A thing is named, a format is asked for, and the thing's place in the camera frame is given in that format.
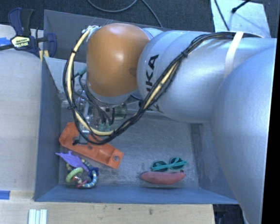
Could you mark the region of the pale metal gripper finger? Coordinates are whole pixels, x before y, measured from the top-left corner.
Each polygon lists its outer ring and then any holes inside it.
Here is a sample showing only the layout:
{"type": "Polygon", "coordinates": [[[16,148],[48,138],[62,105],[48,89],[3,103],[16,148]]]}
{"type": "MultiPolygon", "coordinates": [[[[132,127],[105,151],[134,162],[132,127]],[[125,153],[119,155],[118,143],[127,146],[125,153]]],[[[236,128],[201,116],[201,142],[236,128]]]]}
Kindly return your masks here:
{"type": "Polygon", "coordinates": [[[76,137],[73,138],[73,145],[87,145],[88,138],[89,138],[89,131],[85,128],[78,128],[76,127],[78,134],[76,137]]]}

